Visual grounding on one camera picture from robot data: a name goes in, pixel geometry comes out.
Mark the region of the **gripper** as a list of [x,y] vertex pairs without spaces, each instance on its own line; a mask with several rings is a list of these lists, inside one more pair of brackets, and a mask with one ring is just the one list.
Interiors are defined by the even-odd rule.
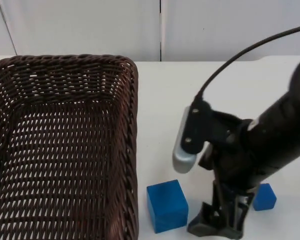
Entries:
[[213,206],[202,203],[198,215],[188,224],[187,232],[197,237],[239,237],[243,231],[248,210],[255,197],[256,155],[248,144],[248,126],[252,119],[211,110],[200,117],[200,139],[209,146],[199,165],[212,170],[212,199],[224,201],[235,197],[235,229],[222,223]]

